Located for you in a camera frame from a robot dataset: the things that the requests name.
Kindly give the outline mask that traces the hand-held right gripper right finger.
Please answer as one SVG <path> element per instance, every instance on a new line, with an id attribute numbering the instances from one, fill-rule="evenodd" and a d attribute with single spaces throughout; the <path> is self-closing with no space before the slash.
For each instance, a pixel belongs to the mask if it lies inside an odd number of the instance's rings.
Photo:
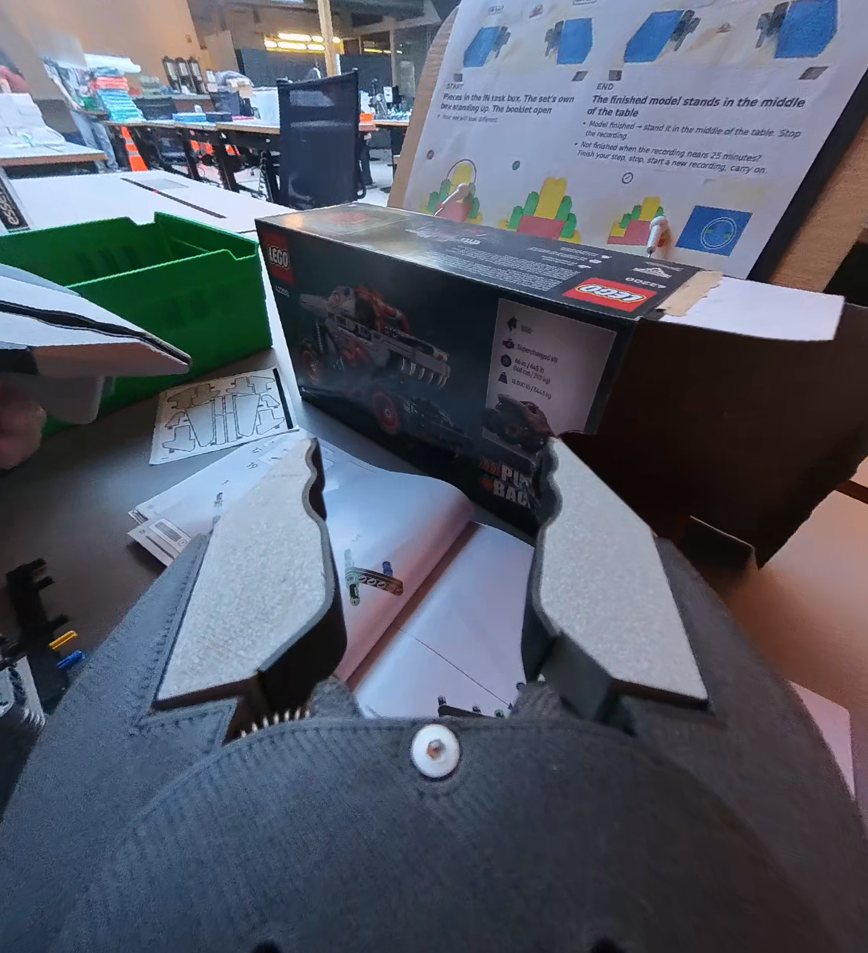
<path id="1" fill-rule="evenodd" d="M 538 470 L 539 529 L 521 655 L 574 714 L 607 721 L 625 697 L 710 703 L 649 526 L 561 439 Z"/>

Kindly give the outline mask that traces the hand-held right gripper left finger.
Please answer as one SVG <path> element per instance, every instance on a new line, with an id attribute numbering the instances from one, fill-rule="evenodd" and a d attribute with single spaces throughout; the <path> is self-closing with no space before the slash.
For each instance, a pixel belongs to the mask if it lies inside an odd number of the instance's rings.
<path id="1" fill-rule="evenodd" d="M 155 709 L 232 700 L 230 736 L 308 715 L 347 647 L 323 488 L 319 441 L 305 437 L 220 517 Z"/>

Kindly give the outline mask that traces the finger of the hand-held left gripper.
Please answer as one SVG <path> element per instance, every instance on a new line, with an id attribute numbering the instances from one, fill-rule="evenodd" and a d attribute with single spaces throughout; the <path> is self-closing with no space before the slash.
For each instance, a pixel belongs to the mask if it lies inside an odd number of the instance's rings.
<path id="1" fill-rule="evenodd" d="M 0 341 L 0 383 L 70 424 L 95 420 L 109 379 L 183 375 L 190 370 L 184 352 L 138 339 L 40 346 Z"/>
<path id="2" fill-rule="evenodd" d="M 0 313 L 72 329 L 142 340 L 144 331 L 54 282 L 0 264 Z"/>

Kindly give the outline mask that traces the black toy truck set box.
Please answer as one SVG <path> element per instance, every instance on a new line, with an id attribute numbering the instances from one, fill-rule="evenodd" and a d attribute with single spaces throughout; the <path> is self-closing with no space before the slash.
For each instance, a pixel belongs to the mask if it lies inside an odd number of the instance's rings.
<path id="1" fill-rule="evenodd" d="M 702 270 L 352 203 L 257 220 L 300 396 L 534 535 L 547 443 L 656 524 L 721 515 L 670 463 L 597 438 L 629 353 Z"/>

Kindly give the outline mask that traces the green plastic bin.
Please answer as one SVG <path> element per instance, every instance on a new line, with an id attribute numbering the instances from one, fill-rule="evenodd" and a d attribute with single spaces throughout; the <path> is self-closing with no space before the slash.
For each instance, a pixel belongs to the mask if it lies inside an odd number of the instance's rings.
<path id="1" fill-rule="evenodd" d="M 257 243 L 158 212 L 0 236 L 0 264 L 54 282 L 144 331 L 145 342 L 187 354 L 183 375 L 105 382 L 97 416 L 147 399 L 272 345 Z M 0 341 L 46 346 L 116 337 L 0 313 Z"/>

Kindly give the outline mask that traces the white sticker sheet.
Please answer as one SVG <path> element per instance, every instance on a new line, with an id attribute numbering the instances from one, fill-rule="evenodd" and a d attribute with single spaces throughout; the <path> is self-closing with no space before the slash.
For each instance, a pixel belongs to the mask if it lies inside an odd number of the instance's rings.
<path id="1" fill-rule="evenodd" d="M 275 368 L 190 382 L 159 396 L 149 463 L 193 459 L 295 429 Z"/>

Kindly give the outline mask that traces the open white instruction booklet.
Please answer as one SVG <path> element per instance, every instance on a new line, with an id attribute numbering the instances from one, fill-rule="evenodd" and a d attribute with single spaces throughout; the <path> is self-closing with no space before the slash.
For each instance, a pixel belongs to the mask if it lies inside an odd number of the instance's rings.
<path id="1" fill-rule="evenodd" d="M 347 631 L 338 676 L 371 717 L 505 717 L 523 686 L 531 545 L 453 486 L 321 441 Z"/>

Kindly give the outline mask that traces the stack of coloured trays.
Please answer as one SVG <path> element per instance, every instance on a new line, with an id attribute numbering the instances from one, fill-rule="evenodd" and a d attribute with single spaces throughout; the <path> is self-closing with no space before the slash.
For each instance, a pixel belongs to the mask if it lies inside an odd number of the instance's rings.
<path id="1" fill-rule="evenodd" d="M 108 118 L 120 124 L 144 119 L 143 113 L 130 94 L 123 72 L 116 68 L 100 67 L 90 70 L 91 89 Z"/>

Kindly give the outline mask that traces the partly built brick model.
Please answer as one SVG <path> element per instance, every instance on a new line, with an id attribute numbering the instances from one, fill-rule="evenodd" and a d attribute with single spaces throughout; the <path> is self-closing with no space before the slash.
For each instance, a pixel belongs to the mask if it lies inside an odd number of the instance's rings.
<path id="1" fill-rule="evenodd" d="M 0 728 L 32 738 L 68 691 L 86 654 L 65 614 L 51 615 L 43 595 L 54 584 L 37 558 L 5 577 L 14 626 L 0 634 Z"/>

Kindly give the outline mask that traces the black mesh office chair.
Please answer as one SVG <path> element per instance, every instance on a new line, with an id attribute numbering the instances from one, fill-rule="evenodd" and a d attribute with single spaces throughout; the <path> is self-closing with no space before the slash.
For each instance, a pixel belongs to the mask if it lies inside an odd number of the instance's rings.
<path id="1" fill-rule="evenodd" d="M 364 198 L 356 70 L 298 82 L 280 80 L 277 203 L 313 209 Z"/>

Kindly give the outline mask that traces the instruction poster on cardboard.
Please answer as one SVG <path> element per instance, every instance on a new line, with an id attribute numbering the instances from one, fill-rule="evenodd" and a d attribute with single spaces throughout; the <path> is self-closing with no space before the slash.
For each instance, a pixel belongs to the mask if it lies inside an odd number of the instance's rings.
<path id="1" fill-rule="evenodd" d="M 461 2 L 401 207 L 749 278 L 868 80 L 868 2 Z"/>

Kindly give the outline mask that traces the black frame workbench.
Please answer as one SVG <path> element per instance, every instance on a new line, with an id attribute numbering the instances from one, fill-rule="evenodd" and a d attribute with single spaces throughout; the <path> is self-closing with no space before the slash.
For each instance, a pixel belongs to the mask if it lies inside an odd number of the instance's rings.
<path id="1" fill-rule="evenodd" d="M 158 149 L 163 140 L 171 141 L 183 153 L 187 174 L 200 181 L 202 151 L 207 151 L 217 167 L 221 185 L 230 192 L 246 191 L 247 186 L 237 181 L 236 155 L 253 154 L 258 161 L 260 179 L 275 203 L 281 196 L 282 147 L 281 131 L 276 126 L 259 121 L 186 124 L 174 120 L 106 121 L 114 148 L 123 145 L 123 134 L 128 133 L 148 169 L 158 168 L 172 173 L 173 165 L 164 159 Z"/>

